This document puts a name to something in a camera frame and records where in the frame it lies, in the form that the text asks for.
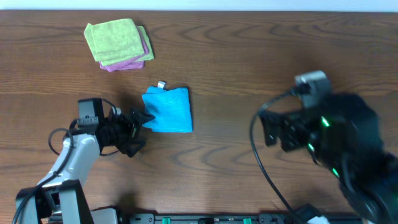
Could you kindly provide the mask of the blue microfiber cloth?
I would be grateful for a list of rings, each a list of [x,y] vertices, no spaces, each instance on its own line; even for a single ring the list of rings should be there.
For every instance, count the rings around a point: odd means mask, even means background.
[[[142,95],[145,112],[154,119],[143,127],[158,133],[190,133],[193,131],[189,91],[185,87],[166,90],[150,86]]]

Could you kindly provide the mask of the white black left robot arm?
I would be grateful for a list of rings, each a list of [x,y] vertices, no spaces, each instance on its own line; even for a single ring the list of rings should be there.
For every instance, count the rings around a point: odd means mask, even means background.
[[[16,196],[13,223],[129,223],[117,208],[90,210],[83,186],[104,147],[133,157],[146,142],[139,139],[142,125],[155,117],[132,109],[129,114],[111,106],[104,115],[104,99],[78,101],[79,117],[63,129],[63,149],[48,174],[35,187]]]

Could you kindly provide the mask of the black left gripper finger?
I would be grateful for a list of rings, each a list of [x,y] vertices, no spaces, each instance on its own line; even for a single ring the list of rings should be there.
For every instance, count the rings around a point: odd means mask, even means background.
[[[144,140],[136,139],[129,141],[123,145],[123,154],[128,157],[134,157],[145,145],[146,142]]]
[[[132,122],[137,126],[142,126],[143,124],[148,123],[149,121],[152,121],[155,119],[154,115],[147,114],[145,112],[142,112],[139,109],[136,108],[131,108],[130,109],[130,116],[132,119]]]

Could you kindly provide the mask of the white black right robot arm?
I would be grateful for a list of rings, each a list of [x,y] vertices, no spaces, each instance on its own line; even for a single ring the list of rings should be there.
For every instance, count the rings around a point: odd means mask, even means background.
[[[328,169],[353,210],[373,223],[397,223],[397,157],[384,150],[376,112],[357,94],[324,96],[289,113],[261,109],[266,146],[305,148]]]

